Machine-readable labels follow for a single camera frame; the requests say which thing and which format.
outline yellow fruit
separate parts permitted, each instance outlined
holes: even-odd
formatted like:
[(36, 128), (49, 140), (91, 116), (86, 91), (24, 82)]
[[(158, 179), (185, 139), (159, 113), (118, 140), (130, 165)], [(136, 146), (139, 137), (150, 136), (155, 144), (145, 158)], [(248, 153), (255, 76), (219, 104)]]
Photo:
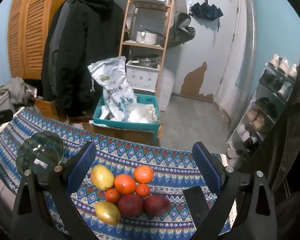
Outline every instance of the yellow fruit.
[(94, 206), (97, 217), (109, 225), (116, 225), (120, 222), (121, 215), (117, 206), (111, 202), (101, 201)]
[(113, 187), (114, 175), (112, 172), (101, 164), (96, 165), (90, 172), (91, 182), (101, 190), (107, 190)]

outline pipe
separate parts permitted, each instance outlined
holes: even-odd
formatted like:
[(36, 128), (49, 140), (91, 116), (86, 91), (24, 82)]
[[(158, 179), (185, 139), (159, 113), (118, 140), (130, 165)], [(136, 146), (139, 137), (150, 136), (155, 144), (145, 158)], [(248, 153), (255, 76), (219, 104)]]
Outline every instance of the pipe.
[(257, 49), (257, 20), (254, 0), (246, 0), (247, 3), (247, 34), (245, 57), (241, 78), (243, 86), (240, 92), (238, 103), (234, 111), (234, 116), (229, 124), (229, 131), (233, 132), (239, 124), (247, 107), (247, 100), (251, 89), (251, 84), (256, 66), (256, 49)]

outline screw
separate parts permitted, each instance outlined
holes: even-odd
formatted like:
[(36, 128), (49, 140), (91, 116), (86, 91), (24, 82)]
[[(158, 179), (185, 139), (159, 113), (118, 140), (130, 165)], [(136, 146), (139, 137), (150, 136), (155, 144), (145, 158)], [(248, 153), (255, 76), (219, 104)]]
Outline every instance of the screw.
[(262, 171), (257, 171), (257, 175), (258, 175), (259, 177), (262, 177), (262, 176), (263, 176)]
[(30, 174), (31, 174), (31, 170), (26, 170), (26, 171), (25, 171), (25, 175), (26, 175), (26, 176), (28, 176), (28, 175), (30, 175)]
[(231, 166), (226, 166), (226, 171), (228, 172), (233, 172), (234, 169)]
[(60, 165), (55, 166), (53, 170), (54, 170), (55, 172), (62, 171), (62, 166), (60, 166)]

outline jacket hood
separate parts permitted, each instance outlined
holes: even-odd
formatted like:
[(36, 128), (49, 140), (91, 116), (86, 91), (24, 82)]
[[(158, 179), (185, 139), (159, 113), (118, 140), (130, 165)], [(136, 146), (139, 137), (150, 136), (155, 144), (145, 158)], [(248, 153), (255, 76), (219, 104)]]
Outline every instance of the jacket hood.
[(74, 0), (74, 2), (84, 3), (100, 14), (111, 13), (114, 6), (113, 0)]

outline green glass bowl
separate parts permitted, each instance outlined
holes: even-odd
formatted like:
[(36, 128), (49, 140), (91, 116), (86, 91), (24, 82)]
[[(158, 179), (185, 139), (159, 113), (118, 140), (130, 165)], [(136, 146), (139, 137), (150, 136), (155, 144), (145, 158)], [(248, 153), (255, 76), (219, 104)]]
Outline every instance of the green glass bowl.
[(50, 172), (63, 159), (63, 140), (57, 133), (44, 131), (26, 139), (18, 150), (16, 167), (20, 176), (26, 170)]

